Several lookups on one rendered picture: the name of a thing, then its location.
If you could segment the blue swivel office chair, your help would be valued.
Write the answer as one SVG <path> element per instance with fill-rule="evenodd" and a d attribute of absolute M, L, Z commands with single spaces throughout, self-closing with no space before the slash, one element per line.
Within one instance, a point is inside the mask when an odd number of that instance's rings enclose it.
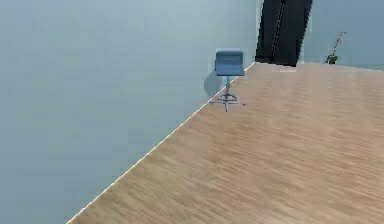
<path fill-rule="evenodd" d="M 230 92 L 231 78 L 244 76 L 244 53 L 240 50 L 221 50 L 216 52 L 215 57 L 215 74 L 218 77 L 225 77 L 225 91 L 211 104 L 220 103 L 225 107 L 225 111 L 229 110 L 230 104 L 240 104 L 243 102 L 238 100 L 238 97 Z"/>

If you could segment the black room door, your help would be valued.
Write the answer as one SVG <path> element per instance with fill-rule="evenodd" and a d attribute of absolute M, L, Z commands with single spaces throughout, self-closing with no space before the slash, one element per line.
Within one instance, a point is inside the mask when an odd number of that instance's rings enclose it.
<path fill-rule="evenodd" d="M 313 0 L 264 0 L 255 61 L 295 67 Z"/>

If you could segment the green house plant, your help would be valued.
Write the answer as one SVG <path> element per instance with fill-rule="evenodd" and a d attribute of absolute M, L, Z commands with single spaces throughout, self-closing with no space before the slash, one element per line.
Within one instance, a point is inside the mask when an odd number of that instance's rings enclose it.
<path fill-rule="evenodd" d="M 336 55 L 336 50 L 337 50 L 337 47 L 341 44 L 344 34 L 345 34 L 345 31 L 342 31 L 339 33 L 339 35 L 336 39 L 336 42 L 332 48 L 332 52 L 326 58 L 326 61 L 325 61 L 326 64 L 332 65 L 332 64 L 336 63 L 336 61 L 338 59 L 338 56 Z"/>

